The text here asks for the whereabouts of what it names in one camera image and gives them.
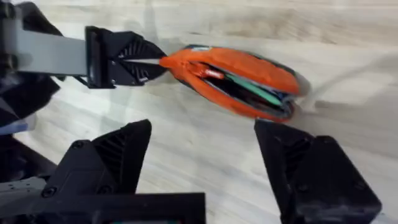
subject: wood grain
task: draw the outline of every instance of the wood grain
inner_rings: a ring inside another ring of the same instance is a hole
[[[398,214],[398,3],[375,1],[36,1],[66,35],[86,24],[144,34],[167,53],[187,44],[250,50],[312,84],[289,125],[335,137]],[[280,223],[254,121],[220,108],[167,73],[140,88],[87,90],[73,79],[18,139],[59,162],[77,139],[128,122],[153,125],[139,192],[206,192],[208,223]]]

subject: screw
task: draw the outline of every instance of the screw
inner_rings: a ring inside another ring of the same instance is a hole
[[[57,192],[56,187],[48,187],[42,191],[42,197],[43,198],[53,197],[56,192]]]
[[[110,193],[112,193],[112,187],[108,185],[101,186],[97,191],[97,194],[110,194]]]
[[[81,142],[81,141],[75,141],[75,142],[72,144],[72,148],[78,149],[78,148],[83,147],[83,145],[84,145],[83,142]]]

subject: wooden floor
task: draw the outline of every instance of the wooden floor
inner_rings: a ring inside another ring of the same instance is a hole
[[[273,58],[312,84],[289,123],[335,137],[398,222],[398,2],[393,0],[37,0],[64,35],[84,26],[134,30],[167,53],[208,44]],[[17,138],[59,162],[71,142],[149,118],[139,192],[206,192],[208,223],[280,223],[254,121],[167,73],[144,87],[60,83]]]

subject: robotic arm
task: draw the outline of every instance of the robotic arm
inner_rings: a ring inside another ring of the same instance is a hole
[[[59,89],[50,76],[115,88],[143,85],[165,72],[159,65],[120,60],[165,55],[141,36],[87,27],[85,40],[62,37],[32,3],[0,2],[0,30],[0,126],[45,106]],[[367,224],[380,212],[379,199],[332,137],[261,120],[255,131],[283,224]],[[136,193],[150,132],[143,120],[76,141],[51,176],[0,184],[0,218],[205,223],[204,193]]]

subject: green item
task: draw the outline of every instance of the green item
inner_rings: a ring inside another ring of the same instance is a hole
[[[266,92],[265,90],[262,90],[261,88],[257,87],[256,85],[253,85],[252,83],[249,83],[249,82],[243,80],[242,78],[239,78],[234,75],[226,74],[226,76],[228,78],[232,79],[232,81],[234,81],[236,84],[251,91],[252,93],[255,93],[255,94],[261,96],[262,98],[266,99],[268,102],[270,102],[274,105],[277,105],[277,106],[282,106],[282,102],[278,98],[274,97],[272,94]]]

